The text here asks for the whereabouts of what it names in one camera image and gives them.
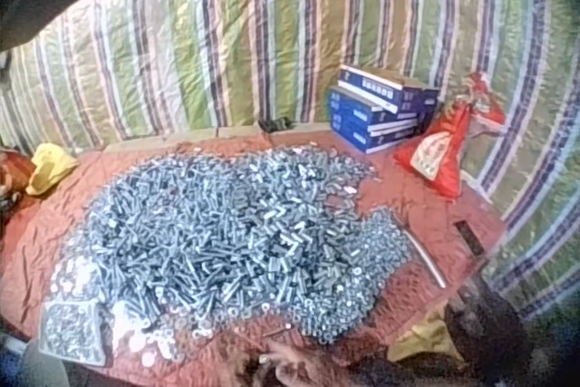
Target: red bag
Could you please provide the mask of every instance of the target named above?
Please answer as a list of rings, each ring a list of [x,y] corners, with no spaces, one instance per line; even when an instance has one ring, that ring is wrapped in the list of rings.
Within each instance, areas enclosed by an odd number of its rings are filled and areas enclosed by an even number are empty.
[[[435,120],[419,138],[408,140],[395,151],[395,159],[407,170],[429,181],[443,197],[461,193],[459,155],[467,136],[471,106],[457,100],[453,113]]]

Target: blue box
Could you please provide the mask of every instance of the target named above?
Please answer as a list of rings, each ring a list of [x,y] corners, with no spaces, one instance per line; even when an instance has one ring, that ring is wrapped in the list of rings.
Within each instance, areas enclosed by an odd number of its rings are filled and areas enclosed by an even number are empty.
[[[341,137],[348,140],[354,147],[363,153],[370,154],[386,150],[414,136],[417,127],[398,127],[382,131],[367,131],[358,124],[350,122],[340,112],[331,112],[331,127]]]
[[[434,111],[439,98],[438,89],[380,68],[343,65],[338,85],[394,114]]]
[[[328,105],[331,111],[348,116],[354,124],[367,131],[378,131],[390,127],[412,127],[419,123],[417,112],[391,113],[353,92],[338,86],[331,86],[328,92]]]

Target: striped fabric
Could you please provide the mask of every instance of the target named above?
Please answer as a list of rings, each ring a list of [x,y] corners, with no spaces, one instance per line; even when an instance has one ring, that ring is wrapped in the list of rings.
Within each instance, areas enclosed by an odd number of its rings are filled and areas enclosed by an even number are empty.
[[[14,49],[0,137],[75,151],[260,117],[324,121],[340,63],[444,91],[485,71],[509,123],[501,138],[473,140],[464,159],[507,221],[487,274],[541,323],[580,288],[575,2],[81,0]]]

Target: pile of bolts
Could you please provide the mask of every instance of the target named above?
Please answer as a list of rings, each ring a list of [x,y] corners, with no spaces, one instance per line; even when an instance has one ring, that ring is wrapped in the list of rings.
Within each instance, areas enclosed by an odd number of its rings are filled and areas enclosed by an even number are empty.
[[[411,257],[388,209],[356,211],[359,184],[373,176],[315,145],[148,160],[88,207],[51,299],[97,298],[114,314],[113,331],[124,315],[171,343],[176,328],[198,339],[264,314],[332,343]]]

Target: yellow bag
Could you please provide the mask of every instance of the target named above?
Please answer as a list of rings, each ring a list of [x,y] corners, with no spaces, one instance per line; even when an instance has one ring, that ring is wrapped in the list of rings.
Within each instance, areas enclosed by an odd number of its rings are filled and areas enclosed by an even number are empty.
[[[26,188],[26,193],[32,196],[44,194],[73,172],[79,164],[78,160],[64,151],[62,147],[50,143],[40,144],[32,161],[36,165],[36,170]]]

